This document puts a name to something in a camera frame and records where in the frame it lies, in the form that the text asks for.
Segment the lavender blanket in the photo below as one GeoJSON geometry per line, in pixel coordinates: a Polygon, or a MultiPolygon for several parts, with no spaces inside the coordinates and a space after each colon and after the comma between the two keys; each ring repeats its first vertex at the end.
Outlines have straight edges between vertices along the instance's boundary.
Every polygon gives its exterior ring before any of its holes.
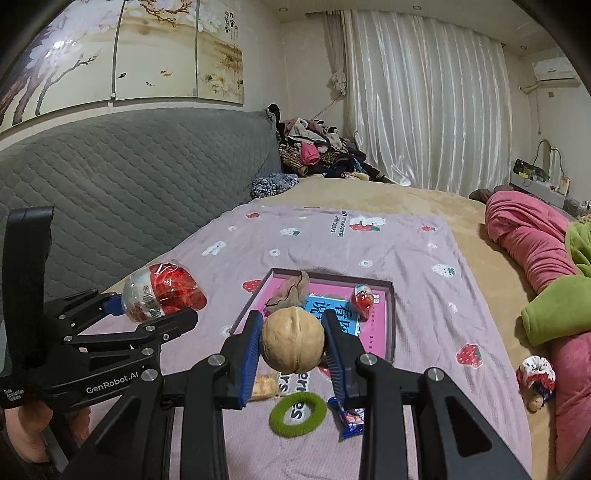
{"type": "MultiPolygon", "coordinates": [[[[164,374],[189,369],[218,352],[248,301],[243,287],[271,267],[322,271],[391,281],[396,295],[394,365],[423,372],[444,369],[531,469],[530,431],[515,374],[476,281],[447,224],[439,217],[363,214],[351,210],[243,205],[187,238],[159,260],[180,261],[207,295],[199,324],[163,345],[164,374]]],[[[88,333],[135,329],[106,317],[88,333]]],[[[268,369],[262,360],[259,370],[268,369]]],[[[328,399],[330,381],[318,369],[309,390],[328,399]]],[[[268,427],[275,400],[225,411],[226,454],[233,480],[358,478],[361,437],[339,441],[333,416],[314,432],[280,439],[268,427]]],[[[93,407],[93,426],[113,401],[93,407]]],[[[177,409],[171,479],[178,479],[177,409]]],[[[416,478],[411,416],[407,416],[409,477],[416,478]]]]}

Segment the gray quilted sofa cover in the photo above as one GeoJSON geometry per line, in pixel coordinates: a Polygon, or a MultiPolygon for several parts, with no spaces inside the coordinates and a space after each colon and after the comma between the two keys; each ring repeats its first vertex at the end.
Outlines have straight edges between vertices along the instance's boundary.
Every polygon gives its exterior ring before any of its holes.
{"type": "Polygon", "coordinates": [[[46,298],[108,288],[281,171],[265,111],[169,108],[54,127],[0,152],[9,209],[55,205],[46,298]]]}

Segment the white curtain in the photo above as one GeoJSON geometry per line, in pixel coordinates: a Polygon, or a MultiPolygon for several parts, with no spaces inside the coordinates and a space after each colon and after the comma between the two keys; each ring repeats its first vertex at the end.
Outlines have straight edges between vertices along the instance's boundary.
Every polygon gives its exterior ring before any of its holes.
{"type": "Polygon", "coordinates": [[[469,195],[509,177],[511,103],[501,44],[394,12],[345,11],[346,127],[394,181],[469,195]]]}

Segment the beige blanket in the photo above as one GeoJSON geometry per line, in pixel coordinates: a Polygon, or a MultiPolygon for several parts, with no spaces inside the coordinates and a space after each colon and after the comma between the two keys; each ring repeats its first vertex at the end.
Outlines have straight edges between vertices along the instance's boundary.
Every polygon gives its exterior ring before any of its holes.
{"type": "MultiPolygon", "coordinates": [[[[263,205],[323,206],[376,213],[442,215],[488,303],[511,364],[517,369],[529,355],[546,355],[530,347],[521,323],[521,310],[534,297],[523,270],[497,244],[491,242],[484,226],[485,206],[451,193],[418,190],[360,180],[304,179],[293,189],[256,200],[263,205]]],[[[554,403],[528,413],[532,448],[532,477],[553,480],[554,403]]]]}

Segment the blue wrapper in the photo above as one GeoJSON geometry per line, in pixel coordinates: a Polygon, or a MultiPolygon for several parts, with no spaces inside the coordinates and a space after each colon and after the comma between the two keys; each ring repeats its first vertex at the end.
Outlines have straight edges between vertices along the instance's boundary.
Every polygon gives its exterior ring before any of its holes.
{"type": "Polygon", "coordinates": [[[339,401],[336,397],[330,397],[328,399],[328,406],[334,410],[340,418],[340,422],[343,425],[343,429],[340,432],[340,439],[345,440],[355,435],[361,435],[363,433],[363,423],[365,421],[365,412],[362,408],[356,408],[355,410],[344,410],[340,406],[339,401]]]}

